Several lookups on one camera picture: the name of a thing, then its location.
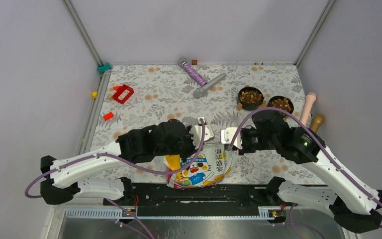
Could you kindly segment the cat food bag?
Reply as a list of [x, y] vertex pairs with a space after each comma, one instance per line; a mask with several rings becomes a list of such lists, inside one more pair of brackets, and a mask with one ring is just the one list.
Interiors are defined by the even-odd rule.
[[204, 146], [189, 167], [167, 176], [167, 186], [185, 189], [218, 184], [233, 171], [238, 159], [237, 153], [223, 144]]

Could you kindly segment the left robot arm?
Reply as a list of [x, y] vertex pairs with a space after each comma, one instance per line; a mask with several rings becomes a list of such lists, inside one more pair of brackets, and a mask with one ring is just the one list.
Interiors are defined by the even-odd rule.
[[202, 148], [202, 125], [185, 126], [176, 119], [142, 129], [132, 129], [108, 145], [68, 159], [50, 155], [41, 158], [44, 181], [40, 195], [49, 205], [66, 203], [76, 197], [103, 197], [127, 205], [134, 192], [122, 179], [90, 179], [99, 172], [121, 163], [138, 166], [157, 156], [179, 155], [186, 160]]

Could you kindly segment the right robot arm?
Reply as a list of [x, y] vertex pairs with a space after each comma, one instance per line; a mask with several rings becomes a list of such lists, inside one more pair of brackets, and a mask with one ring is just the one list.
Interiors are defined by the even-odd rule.
[[231, 135], [230, 145], [239, 154], [275, 150], [281, 157], [314, 173], [331, 192], [299, 186], [281, 177], [273, 177], [266, 186], [268, 203], [295, 203], [329, 215], [348, 231], [362, 234], [382, 229], [382, 190], [369, 187], [331, 152], [314, 132], [298, 123], [291, 127], [283, 119], [284, 110], [262, 108], [247, 119], [253, 127], [240, 124]]

